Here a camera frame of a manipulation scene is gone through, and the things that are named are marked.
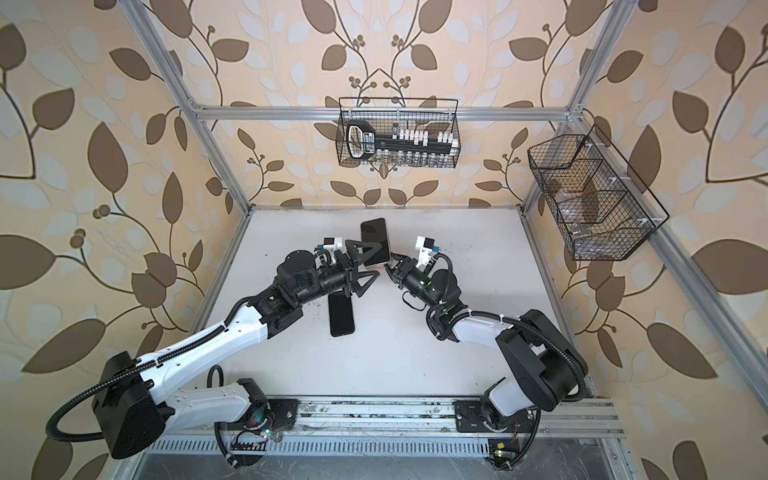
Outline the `black phone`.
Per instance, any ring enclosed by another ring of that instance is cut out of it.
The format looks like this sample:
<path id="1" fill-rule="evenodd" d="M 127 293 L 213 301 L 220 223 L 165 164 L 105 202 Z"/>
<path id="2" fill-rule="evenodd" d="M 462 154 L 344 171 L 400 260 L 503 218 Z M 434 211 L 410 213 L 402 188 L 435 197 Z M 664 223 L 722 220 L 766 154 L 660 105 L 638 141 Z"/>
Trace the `black phone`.
<path id="1" fill-rule="evenodd" d="M 352 300 L 342 291 L 328 296 L 330 334 L 334 338 L 352 335 L 355 321 Z"/>

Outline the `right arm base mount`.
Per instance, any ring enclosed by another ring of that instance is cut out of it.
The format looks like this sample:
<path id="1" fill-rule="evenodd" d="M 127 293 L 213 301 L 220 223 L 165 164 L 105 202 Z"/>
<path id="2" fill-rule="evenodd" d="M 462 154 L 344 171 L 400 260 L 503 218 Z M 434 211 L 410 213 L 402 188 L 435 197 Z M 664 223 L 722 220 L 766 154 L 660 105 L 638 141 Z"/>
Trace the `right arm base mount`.
<path id="1" fill-rule="evenodd" d="M 501 438 L 489 441 L 486 461 L 497 471 L 512 471 L 530 450 L 538 433 L 541 410 L 525 408 L 503 416 L 487 399 L 453 402 L 459 433 L 496 433 Z"/>

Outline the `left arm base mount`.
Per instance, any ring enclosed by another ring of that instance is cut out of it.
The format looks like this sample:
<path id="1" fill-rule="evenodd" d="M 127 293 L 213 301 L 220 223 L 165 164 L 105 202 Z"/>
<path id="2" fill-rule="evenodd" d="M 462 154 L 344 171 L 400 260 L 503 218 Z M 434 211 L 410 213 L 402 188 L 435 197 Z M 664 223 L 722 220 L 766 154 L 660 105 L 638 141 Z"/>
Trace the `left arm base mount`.
<path id="1" fill-rule="evenodd" d="M 253 466 L 267 447 L 282 440 L 298 417 L 297 399 L 267 399 L 256 403 L 235 422 L 216 422 L 214 438 L 219 452 L 234 469 Z"/>

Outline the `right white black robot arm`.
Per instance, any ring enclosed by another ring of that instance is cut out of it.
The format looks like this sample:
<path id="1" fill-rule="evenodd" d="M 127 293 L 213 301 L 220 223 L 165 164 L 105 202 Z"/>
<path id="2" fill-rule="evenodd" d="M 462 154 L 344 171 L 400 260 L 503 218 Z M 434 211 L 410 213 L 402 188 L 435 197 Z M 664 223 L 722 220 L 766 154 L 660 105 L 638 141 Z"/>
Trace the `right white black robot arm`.
<path id="1" fill-rule="evenodd" d="M 514 317 L 470 308 L 442 253 L 425 267 L 395 254 L 386 271 L 399 289 L 424 304 L 426 324 L 437 340 L 495 348 L 503 356 L 511 376 L 480 397 L 485 429 L 503 432 L 520 412 L 551 412 L 588 396 L 586 361 L 543 312 L 530 309 Z"/>

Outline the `black tool in basket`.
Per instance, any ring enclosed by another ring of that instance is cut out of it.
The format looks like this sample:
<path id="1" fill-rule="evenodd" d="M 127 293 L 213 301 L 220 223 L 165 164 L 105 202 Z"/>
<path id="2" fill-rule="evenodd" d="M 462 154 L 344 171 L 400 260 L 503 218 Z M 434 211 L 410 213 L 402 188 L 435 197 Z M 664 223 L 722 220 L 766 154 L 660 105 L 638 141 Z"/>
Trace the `black tool in basket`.
<path id="1" fill-rule="evenodd" d="M 401 128 L 385 124 L 377 130 L 365 120 L 352 120 L 343 128 L 342 145 L 351 158 L 369 160 L 394 154 L 396 159 L 457 158 L 459 138 L 452 131 L 431 133 L 427 129 Z"/>

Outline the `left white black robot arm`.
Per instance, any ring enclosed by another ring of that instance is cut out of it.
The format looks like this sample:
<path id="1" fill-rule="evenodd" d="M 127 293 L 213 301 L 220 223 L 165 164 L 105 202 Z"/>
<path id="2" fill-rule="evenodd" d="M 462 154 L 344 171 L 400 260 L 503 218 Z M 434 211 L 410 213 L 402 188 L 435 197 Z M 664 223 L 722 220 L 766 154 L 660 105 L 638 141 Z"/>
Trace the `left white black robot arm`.
<path id="1" fill-rule="evenodd" d="M 272 284 L 240 299 L 225 320 L 136 359 L 127 354 L 110 359 L 103 376 L 117 382 L 92 403 L 110 455 L 125 459 L 165 433 L 210 423 L 270 427 L 275 416 L 250 378 L 204 389 L 185 386 L 228 357 L 286 330 L 302 317 L 305 304 L 333 292 L 362 296 L 378 275 L 360 268 L 381 246 L 354 240 L 344 245 L 333 252 L 294 251 L 277 267 Z"/>

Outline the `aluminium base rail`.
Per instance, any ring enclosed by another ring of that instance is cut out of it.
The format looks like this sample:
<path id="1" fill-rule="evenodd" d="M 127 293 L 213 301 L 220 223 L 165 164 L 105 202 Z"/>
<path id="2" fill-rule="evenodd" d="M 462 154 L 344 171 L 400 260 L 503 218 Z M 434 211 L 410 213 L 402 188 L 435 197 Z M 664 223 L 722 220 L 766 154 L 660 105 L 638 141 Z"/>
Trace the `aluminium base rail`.
<path id="1" fill-rule="evenodd" d="M 438 396 L 274 396 L 297 399 L 298 417 L 292 435 L 447 437 L 496 436 L 496 433 L 459 433 L 453 402 L 477 397 Z M 613 402 L 587 398 L 562 403 L 541 413 L 541 438 L 623 439 L 625 432 Z"/>

